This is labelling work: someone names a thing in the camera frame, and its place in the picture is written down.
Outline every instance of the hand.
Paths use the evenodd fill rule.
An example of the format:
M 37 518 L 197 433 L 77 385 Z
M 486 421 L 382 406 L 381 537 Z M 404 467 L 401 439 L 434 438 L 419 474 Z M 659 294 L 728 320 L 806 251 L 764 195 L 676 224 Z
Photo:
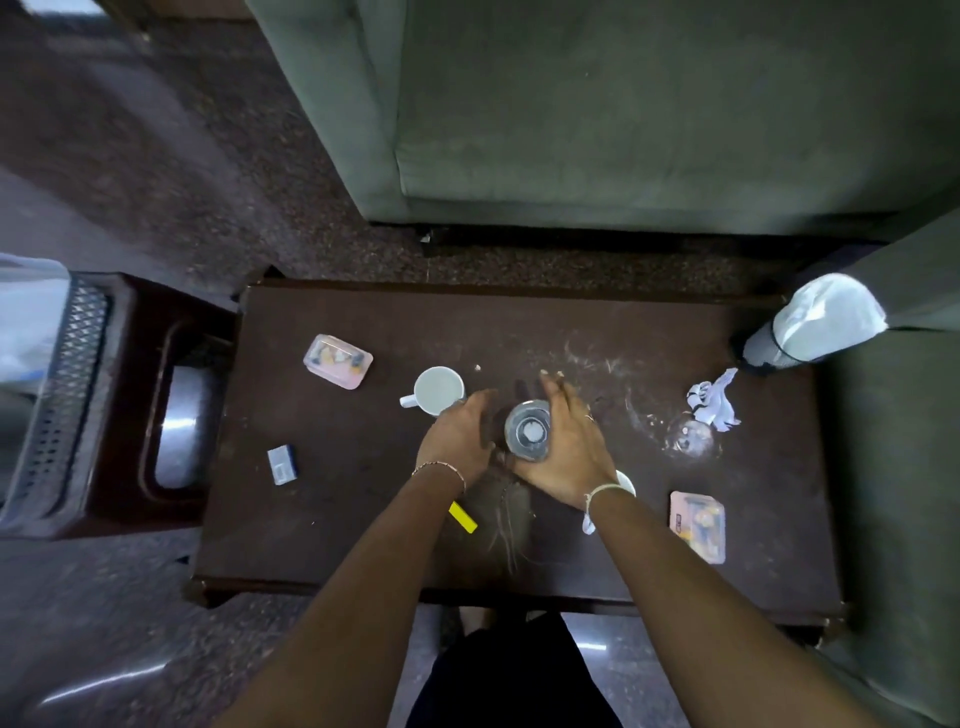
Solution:
M 417 466 L 437 460 L 449 463 L 472 485 L 490 464 L 493 443 L 481 438 L 480 418 L 495 395 L 495 389 L 475 392 L 441 412 L 420 443 Z
M 543 462 L 514 457 L 510 467 L 561 503 L 584 510 L 590 491 L 616 482 L 613 459 L 587 406 L 563 375 L 540 372 L 540 381 L 550 400 L 549 451 Z

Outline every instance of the person's left hand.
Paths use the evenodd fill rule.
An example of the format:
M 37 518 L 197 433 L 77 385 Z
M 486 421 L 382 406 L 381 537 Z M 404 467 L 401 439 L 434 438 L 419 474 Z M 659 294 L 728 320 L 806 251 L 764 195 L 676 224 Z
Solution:
M 495 396 L 495 389 L 474 392 L 467 401 L 441 412 L 420 443 L 417 466 L 434 461 L 449 463 L 467 485 L 472 485 L 490 464 L 493 443 L 483 441 L 480 418 Z

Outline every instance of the dark floor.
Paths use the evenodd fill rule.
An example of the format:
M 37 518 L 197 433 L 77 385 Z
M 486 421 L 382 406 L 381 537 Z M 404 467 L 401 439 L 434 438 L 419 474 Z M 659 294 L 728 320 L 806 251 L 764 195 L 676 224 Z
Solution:
M 251 25 L 168 26 L 130 44 L 0 14 L 0 67 L 0 248 L 219 303 L 266 263 L 312 279 L 743 294 L 770 290 L 823 252 L 547 237 L 633 249 L 586 252 L 475 231 L 456 255 L 425 258 L 412 231 L 357 214 Z M 208 724 L 306 601 L 242 595 L 210 612 L 185 603 L 189 567 L 177 559 L 196 544 L 195 531 L 0 543 L 0 724 Z M 686 724 L 638 619 L 567 622 L 625 725 Z M 437 610 L 421 607 L 392 725 L 416 698 L 437 634 Z

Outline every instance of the wooden table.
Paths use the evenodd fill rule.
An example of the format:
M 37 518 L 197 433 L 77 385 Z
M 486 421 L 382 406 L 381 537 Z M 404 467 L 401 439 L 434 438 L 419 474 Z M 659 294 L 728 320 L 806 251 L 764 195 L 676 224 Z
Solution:
M 717 567 L 771 619 L 842 613 L 813 370 L 728 390 L 742 425 L 693 457 L 675 447 L 687 389 L 733 364 L 729 339 L 769 300 L 630 301 L 545 290 L 272 281 L 246 299 L 195 580 L 208 589 L 311 593 L 414 466 L 432 418 L 402 409 L 417 374 L 446 365 L 499 412 L 562 370 L 591 405 L 617 467 L 666 523 L 671 491 L 727 509 Z M 352 392 L 303 367 L 319 333 L 371 352 Z M 300 477 L 277 487 L 267 450 L 292 446 Z M 630 611 L 626 586 L 582 514 L 491 468 L 461 501 L 478 521 L 444 525 L 423 598 L 446 603 Z

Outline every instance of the white thread bracelet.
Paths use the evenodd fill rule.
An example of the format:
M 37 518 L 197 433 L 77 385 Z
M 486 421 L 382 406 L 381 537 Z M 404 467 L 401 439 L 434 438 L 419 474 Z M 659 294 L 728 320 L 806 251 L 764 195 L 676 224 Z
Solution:
M 457 474 L 457 477 L 459 477 L 459 478 L 460 478 L 460 481 L 464 484 L 464 493 L 467 492 L 467 479 L 464 478 L 462 475 L 460 475 L 460 471 L 458 471 L 456 468 L 454 468 L 454 467 L 453 467 L 452 465 L 450 465 L 449 463 L 445 463 L 443 460 L 431 460 L 429 463 L 422 463 L 421 465 L 417 465 L 417 466 L 414 468 L 414 471 L 413 471 L 412 473 L 410 473 L 410 477 L 413 477 L 414 475 L 416 475 L 417 473 L 419 473 L 421 470 L 423 470 L 424 468 L 426 468 L 428 465 L 443 465 L 443 466 L 445 466 L 446 468 L 450 468 L 452 471 L 454 471 L 454 472 Z
M 619 483 L 607 483 L 606 485 L 601 485 L 597 488 L 594 488 L 592 491 L 587 493 L 587 507 L 584 509 L 584 513 L 587 515 L 587 518 L 590 517 L 590 502 L 593 500 L 593 497 L 596 496 L 600 491 L 605 491 L 608 488 L 619 488 L 621 491 L 627 491 L 627 489 Z

